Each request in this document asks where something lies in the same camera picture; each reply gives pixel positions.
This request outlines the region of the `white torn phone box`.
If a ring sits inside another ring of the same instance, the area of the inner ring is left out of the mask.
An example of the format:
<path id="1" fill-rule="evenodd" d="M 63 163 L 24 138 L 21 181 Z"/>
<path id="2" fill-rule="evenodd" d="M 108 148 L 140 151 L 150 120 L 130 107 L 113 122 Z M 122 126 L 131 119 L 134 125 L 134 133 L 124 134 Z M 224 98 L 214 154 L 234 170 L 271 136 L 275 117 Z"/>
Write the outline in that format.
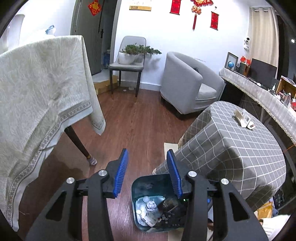
<path id="1" fill-rule="evenodd" d="M 242 128 L 247 128 L 249 130 L 255 128 L 255 123 L 251 120 L 250 114 L 245 109 L 235 110 L 234 115 Z"/>

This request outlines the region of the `dark teal trash bin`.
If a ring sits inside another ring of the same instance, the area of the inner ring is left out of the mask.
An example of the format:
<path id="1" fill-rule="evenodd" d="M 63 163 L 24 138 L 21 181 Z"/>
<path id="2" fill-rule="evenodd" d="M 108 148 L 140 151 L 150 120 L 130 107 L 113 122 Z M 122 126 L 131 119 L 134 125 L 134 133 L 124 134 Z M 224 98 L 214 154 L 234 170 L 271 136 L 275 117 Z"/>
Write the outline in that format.
<path id="1" fill-rule="evenodd" d="M 142 176 L 132 184 L 133 219 L 142 232 L 183 228 L 187 206 L 187 200 L 175 195 L 169 174 Z"/>

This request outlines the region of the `flat cardboard box on floor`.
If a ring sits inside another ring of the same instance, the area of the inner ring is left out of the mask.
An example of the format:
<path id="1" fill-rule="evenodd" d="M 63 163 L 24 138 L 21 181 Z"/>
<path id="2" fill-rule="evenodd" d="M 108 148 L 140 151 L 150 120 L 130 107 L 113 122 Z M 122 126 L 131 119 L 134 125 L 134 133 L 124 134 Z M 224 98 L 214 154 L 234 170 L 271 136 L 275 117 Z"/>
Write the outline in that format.
<path id="1" fill-rule="evenodd" d="M 113 83 L 113 85 L 112 85 L 113 89 L 118 88 L 118 76 L 112 75 L 112 83 Z M 94 87 L 95 87 L 95 91 L 96 91 L 97 95 L 102 94 L 102 93 L 106 93 L 111 90 L 110 80 L 108 79 L 108 80 L 104 80 L 102 82 L 95 82 Z"/>

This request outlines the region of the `grey dining chair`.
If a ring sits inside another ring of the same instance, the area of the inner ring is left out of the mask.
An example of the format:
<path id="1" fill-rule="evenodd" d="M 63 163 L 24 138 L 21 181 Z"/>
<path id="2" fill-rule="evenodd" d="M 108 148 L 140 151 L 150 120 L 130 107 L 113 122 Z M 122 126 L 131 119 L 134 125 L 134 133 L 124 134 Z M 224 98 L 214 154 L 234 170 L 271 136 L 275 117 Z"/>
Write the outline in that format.
<path id="1" fill-rule="evenodd" d="M 111 90 L 111 97 L 114 99 L 113 96 L 113 71 L 119 72 L 119 85 L 121 85 L 121 74 L 123 71 L 125 72 L 136 72 L 137 73 L 137 86 L 135 91 L 135 99 L 134 101 L 137 101 L 137 96 L 139 92 L 140 87 L 140 81 L 141 81 L 141 75 L 142 71 L 144 69 L 144 60 L 145 55 L 142 56 L 141 62 L 136 62 L 136 56 L 138 54 L 128 54 L 124 53 L 126 46 L 133 45 L 136 47 L 144 46 L 146 47 L 147 41 L 144 37 L 139 36 L 125 36 L 123 40 L 121 41 L 120 48 L 118 51 L 118 55 L 114 63 L 110 63 L 108 66 L 109 69 L 109 78 L 110 78 L 110 90 Z"/>

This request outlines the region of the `potted green plant white pot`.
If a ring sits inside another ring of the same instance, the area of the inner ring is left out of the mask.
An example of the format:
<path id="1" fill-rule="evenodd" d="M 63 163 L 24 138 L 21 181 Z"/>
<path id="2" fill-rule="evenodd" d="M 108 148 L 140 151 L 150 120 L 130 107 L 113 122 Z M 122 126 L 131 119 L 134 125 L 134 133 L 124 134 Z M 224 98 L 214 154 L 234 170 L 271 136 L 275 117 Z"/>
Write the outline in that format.
<path id="1" fill-rule="evenodd" d="M 161 51 L 154 49 L 151 46 L 130 44 L 126 45 L 123 49 L 119 51 L 118 54 L 118 63 L 123 65 L 132 64 L 137 55 L 160 55 Z"/>

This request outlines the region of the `small blue globe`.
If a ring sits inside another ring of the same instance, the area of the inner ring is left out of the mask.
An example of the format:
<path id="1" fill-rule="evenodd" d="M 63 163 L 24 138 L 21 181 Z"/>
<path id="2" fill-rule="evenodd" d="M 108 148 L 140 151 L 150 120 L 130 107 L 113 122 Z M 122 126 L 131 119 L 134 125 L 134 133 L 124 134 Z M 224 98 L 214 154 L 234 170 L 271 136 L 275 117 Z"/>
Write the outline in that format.
<path id="1" fill-rule="evenodd" d="M 232 61 L 229 61 L 229 62 L 227 63 L 227 68 L 228 68 L 229 70 L 233 71 L 233 70 L 234 70 L 234 67 L 235 67 L 235 65 L 234 65 L 234 63 L 233 63 Z"/>

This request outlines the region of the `beige fringed desk cloth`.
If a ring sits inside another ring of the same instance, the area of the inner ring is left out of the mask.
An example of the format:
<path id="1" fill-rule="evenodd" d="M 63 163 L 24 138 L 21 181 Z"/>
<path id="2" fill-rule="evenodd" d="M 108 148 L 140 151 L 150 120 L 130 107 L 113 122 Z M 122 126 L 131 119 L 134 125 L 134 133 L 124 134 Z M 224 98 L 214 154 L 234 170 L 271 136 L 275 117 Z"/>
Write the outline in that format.
<path id="1" fill-rule="evenodd" d="M 291 107 L 286 107 L 279 99 L 269 93 L 267 90 L 259 87 L 244 76 L 222 68 L 219 75 L 239 88 L 247 96 L 261 105 L 261 107 L 273 118 L 273 120 L 281 127 L 286 135 L 295 143 L 296 134 L 296 114 Z"/>

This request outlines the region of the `black computer monitor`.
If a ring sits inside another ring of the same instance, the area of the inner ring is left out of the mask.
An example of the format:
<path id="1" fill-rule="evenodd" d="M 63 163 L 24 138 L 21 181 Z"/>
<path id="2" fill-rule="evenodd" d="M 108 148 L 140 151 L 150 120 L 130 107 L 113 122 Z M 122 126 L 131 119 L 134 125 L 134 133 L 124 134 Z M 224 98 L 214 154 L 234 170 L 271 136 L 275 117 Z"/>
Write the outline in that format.
<path id="1" fill-rule="evenodd" d="M 277 67 L 252 58 L 248 77 L 266 88 L 271 88 Z"/>

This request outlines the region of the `grey green door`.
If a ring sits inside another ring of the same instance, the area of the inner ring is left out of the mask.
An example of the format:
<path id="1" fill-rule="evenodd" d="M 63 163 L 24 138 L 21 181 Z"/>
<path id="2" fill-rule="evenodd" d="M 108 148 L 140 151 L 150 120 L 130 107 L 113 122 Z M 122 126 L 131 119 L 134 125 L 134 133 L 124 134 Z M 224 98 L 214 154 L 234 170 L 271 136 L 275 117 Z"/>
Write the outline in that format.
<path id="1" fill-rule="evenodd" d="M 75 1 L 71 35 L 84 38 L 91 74 L 102 71 L 103 53 L 111 46 L 113 20 L 117 1 L 99 1 L 102 10 L 93 16 L 88 5 L 93 1 Z"/>

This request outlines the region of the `right red couplet scroll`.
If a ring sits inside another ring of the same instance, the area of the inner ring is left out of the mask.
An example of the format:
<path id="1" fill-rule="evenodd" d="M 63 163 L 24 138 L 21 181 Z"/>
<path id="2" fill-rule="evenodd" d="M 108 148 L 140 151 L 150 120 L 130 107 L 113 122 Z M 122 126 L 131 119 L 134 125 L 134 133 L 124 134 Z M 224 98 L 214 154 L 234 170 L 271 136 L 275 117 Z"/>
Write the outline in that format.
<path id="1" fill-rule="evenodd" d="M 218 21 L 219 21 L 219 15 L 215 12 L 211 12 L 211 24 L 210 28 L 218 30 Z"/>

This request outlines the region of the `beige curtain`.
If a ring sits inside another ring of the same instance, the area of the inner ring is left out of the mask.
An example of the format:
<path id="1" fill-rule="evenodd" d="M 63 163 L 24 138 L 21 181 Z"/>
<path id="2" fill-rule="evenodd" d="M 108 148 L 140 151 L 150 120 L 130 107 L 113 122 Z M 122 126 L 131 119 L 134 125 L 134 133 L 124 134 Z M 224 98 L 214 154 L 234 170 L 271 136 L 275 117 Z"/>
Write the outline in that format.
<path id="1" fill-rule="evenodd" d="M 278 66 L 278 18 L 272 7 L 250 8 L 248 59 L 257 59 Z"/>

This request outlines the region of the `red diamond fu sticker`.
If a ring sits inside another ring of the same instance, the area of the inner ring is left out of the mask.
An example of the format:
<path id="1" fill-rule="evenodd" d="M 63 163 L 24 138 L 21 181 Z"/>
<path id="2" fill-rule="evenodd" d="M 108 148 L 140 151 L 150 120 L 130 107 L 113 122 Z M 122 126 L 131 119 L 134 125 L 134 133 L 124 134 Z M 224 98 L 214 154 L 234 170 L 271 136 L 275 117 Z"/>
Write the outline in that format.
<path id="1" fill-rule="evenodd" d="M 93 16 L 97 15 L 102 10 L 102 6 L 100 5 L 98 0 L 94 0 L 92 3 L 90 3 L 88 5 L 88 8 Z"/>

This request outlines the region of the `red chinese knot ornament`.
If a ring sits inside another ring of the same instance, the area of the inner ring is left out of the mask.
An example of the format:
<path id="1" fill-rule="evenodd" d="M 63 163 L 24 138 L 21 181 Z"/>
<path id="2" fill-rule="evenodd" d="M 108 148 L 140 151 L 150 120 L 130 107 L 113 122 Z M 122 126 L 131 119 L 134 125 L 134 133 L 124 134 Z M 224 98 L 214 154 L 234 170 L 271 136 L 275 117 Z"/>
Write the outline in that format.
<path id="1" fill-rule="evenodd" d="M 196 22 L 197 22 L 197 15 L 200 15 L 202 10 L 202 6 L 211 6 L 213 5 L 212 0 L 192 0 L 193 6 L 192 6 L 192 13 L 194 13 L 194 22 L 193 22 L 193 31 L 196 28 Z"/>

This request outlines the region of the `left red couplet scroll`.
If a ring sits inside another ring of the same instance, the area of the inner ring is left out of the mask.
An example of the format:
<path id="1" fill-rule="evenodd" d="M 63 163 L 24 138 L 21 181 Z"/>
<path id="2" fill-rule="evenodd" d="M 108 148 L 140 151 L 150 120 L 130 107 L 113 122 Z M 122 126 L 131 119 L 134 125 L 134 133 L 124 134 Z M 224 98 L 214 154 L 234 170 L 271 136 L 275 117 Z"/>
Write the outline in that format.
<path id="1" fill-rule="evenodd" d="M 171 14 L 179 15 L 180 14 L 180 6 L 181 6 L 181 0 L 172 0 L 171 2 Z"/>

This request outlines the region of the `wall calendar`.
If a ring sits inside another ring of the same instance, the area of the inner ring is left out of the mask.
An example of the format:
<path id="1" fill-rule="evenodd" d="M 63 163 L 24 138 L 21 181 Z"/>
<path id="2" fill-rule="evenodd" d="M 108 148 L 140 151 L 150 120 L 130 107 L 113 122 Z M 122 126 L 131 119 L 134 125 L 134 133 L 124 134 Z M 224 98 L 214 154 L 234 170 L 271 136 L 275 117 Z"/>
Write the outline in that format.
<path id="1" fill-rule="evenodd" d="M 151 11 L 152 8 L 150 6 L 129 6 L 129 10 L 133 10 L 133 11 Z"/>

